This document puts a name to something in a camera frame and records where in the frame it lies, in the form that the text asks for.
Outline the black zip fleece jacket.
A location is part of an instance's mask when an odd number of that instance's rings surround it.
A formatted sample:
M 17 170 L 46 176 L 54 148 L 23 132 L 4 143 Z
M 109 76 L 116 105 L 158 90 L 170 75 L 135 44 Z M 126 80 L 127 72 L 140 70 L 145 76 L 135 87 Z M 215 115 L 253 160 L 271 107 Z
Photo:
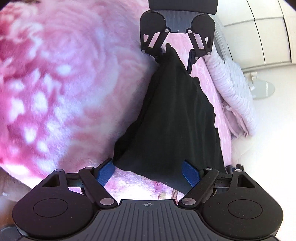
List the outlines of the black zip fleece jacket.
M 199 79 L 166 45 L 137 120 L 115 143 L 114 164 L 186 193 L 191 185 L 183 175 L 184 161 L 199 171 L 225 171 L 215 117 Z

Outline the stack of folded clothes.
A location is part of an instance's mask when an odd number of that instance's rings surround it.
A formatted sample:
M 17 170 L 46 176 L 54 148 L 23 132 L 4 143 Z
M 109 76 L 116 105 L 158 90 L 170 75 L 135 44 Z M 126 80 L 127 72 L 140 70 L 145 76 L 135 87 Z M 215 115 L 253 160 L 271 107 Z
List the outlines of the stack of folded clothes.
M 236 180 L 238 180 L 239 176 L 244 173 L 244 167 L 241 164 L 236 164 L 235 166 L 228 165 L 225 167 L 225 171 L 225 180 L 230 182 L 233 178 L 233 174 L 235 174 Z

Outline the striped lilac duvet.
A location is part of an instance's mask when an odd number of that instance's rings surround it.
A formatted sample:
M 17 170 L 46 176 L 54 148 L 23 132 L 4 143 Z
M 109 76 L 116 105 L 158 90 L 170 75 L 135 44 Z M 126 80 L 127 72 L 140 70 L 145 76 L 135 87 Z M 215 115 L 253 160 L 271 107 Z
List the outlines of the striped lilac duvet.
M 256 115 L 247 79 L 240 66 L 233 61 L 224 26 L 216 15 L 213 47 L 210 55 L 203 57 L 216 89 L 222 97 L 222 110 L 227 126 L 235 138 L 254 135 Z

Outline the white wardrobe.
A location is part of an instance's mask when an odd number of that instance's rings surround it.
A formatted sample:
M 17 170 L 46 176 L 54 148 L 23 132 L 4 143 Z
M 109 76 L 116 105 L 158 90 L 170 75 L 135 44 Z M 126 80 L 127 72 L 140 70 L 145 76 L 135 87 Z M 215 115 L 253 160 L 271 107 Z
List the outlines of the white wardrobe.
M 286 1 L 219 1 L 216 15 L 244 72 L 295 64 L 295 10 Z

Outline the round table mirror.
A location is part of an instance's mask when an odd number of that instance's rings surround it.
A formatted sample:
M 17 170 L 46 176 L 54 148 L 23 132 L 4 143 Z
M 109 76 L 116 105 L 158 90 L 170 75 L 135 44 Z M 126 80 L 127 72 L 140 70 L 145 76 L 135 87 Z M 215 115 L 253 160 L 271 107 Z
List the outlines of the round table mirror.
M 275 93 L 275 87 L 272 83 L 259 79 L 257 72 L 250 73 L 248 82 L 253 99 L 265 99 Z

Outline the pink rose bed blanket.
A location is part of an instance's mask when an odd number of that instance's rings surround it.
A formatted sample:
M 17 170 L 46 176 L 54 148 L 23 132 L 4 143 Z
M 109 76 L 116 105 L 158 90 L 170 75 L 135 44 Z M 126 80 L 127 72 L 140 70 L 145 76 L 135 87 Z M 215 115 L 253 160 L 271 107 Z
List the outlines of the pink rose bed blanket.
M 147 1 L 11 1 L 1 10 L 1 196 L 111 156 L 139 114 L 154 59 Z

